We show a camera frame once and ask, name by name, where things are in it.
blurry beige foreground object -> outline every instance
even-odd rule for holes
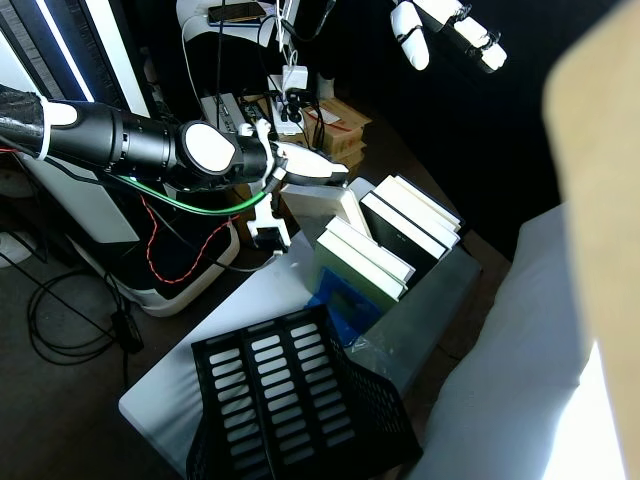
[[[640,478],[640,1],[623,3],[558,63],[545,119],[578,298],[627,476]]]

black plastic basket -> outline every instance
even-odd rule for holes
[[[189,480],[367,479],[422,453],[395,387],[347,358],[324,306],[191,347]]]

dark floor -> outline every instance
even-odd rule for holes
[[[388,124],[359,105],[373,118],[365,142],[369,145],[360,175],[378,182],[401,173],[441,200],[444,193],[411,155]],[[483,265],[475,291],[434,351],[406,406],[417,430],[422,430],[442,382],[473,346],[495,291],[509,263],[470,232],[464,246]],[[246,251],[238,262],[255,264],[256,252]],[[22,266],[40,280],[67,271],[52,261],[31,258]],[[224,273],[179,315],[152,318],[134,312],[145,349],[133,356],[130,376],[135,382],[187,332],[236,289],[246,277]],[[99,281],[69,280],[59,291],[92,318],[108,318],[113,300]],[[31,349],[25,320],[26,304],[34,286],[14,269],[0,269],[0,476],[3,479],[176,479],[179,476],[120,416],[123,393],[122,357],[113,347],[99,358],[77,367],[57,367],[38,358]],[[65,341],[93,334],[51,298],[42,303],[42,319],[52,334]]]

book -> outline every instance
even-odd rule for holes
[[[447,208],[441,205],[437,200],[430,197],[426,193],[420,191],[418,188],[415,187],[415,185],[413,185],[411,182],[401,177],[400,175],[396,175],[394,177],[394,180],[398,183],[398,185],[403,187],[407,192],[411,193],[418,200],[424,202],[427,206],[429,206],[436,213],[438,213],[438,215],[440,215],[442,218],[447,220],[447,222],[453,227],[453,230],[455,232],[460,230],[460,227],[462,224],[461,220],[458,217],[456,217],[453,213],[451,213]]]
[[[403,188],[393,177],[387,177],[374,192],[445,247],[453,248],[460,241],[452,223]]]
[[[448,251],[375,192],[368,193],[360,203],[373,239],[416,269],[410,284],[422,278]]]
[[[314,245],[327,224],[339,217],[358,233],[371,237],[353,192],[340,187],[286,185],[280,195],[304,236]]]
[[[339,217],[335,217],[329,222],[327,230],[403,283],[406,283],[416,271],[407,262],[381,247],[369,237],[362,235]]]
[[[324,232],[316,243],[311,285],[313,292],[321,279],[323,268],[341,277],[382,312],[395,305],[407,291],[403,283],[330,231]]]

